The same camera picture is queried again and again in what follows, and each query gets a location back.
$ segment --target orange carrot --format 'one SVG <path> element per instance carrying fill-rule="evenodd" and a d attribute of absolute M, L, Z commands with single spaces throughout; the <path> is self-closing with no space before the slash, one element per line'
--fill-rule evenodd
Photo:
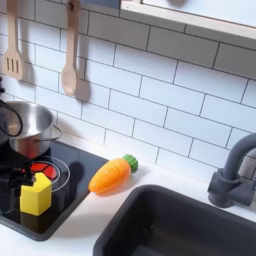
<path fill-rule="evenodd" d="M 131 155 L 111 160 L 93 176 L 89 190 L 97 194 L 108 192 L 128 180 L 137 169 L 138 161 Z"/>

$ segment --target sink basin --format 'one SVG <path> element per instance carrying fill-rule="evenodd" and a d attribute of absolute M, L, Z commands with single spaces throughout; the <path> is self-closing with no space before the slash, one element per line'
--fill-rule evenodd
<path fill-rule="evenodd" d="M 254 256 L 256 224 L 159 186 L 136 188 L 94 256 Z"/>

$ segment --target hanging utensil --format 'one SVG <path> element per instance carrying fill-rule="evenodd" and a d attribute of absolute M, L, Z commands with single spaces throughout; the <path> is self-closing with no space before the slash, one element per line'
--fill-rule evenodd
<path fill-rule="evenodd" d="M 68 96 L 72 96 L 78 83 L 78 72 L 76 68 L 77 53 L 77 30 L 79 21 L 80 2 L 70 0 L 67 4 L 68 31 L 67 31 L 67 57 L 66 65 L 62 70 L 62 86 Z"/>
<path fill-rule="evenodd" d="M 18 48 L 17 0 L 7 0 L 8 49 L 4 54 L 3 70 L 7 76 L 21 80 L 24 73 L 24 60 Z"/>

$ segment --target black stovetop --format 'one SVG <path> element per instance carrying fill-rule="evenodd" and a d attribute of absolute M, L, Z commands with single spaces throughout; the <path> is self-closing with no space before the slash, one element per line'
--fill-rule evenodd
<path fill-rule="evenodd" d="M 20 164 L 26 157 L 8 145 L 0 152 L 1 164 Z M 52 206 L 40 216 L 22 213 L 19 200 L 16 209 L 0 216 L 0 223 L 34 240 L 48 239 L 89 194 L 88 184 L 106 159 L 53 142 L 50 149 L 34 159 L 33 170 L 43 171 L 52 181 Z"/>

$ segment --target tile backsplash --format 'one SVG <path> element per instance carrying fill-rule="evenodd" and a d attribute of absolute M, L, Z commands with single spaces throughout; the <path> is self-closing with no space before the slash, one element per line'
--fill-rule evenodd
<path fill-rule="evenodd" d="M 208 182 L 232 146 L 256 131 L 256 42 L 82 3 L 80 82 L 64 94 L 66 0 L 19 0 L 24 81 L 3 74 L 3 100 L 54 113 L 69 134 Z M 7 48 L 0 0 L 0 61 Z M 255 174 L 256 153 L 240 173 Z"/>

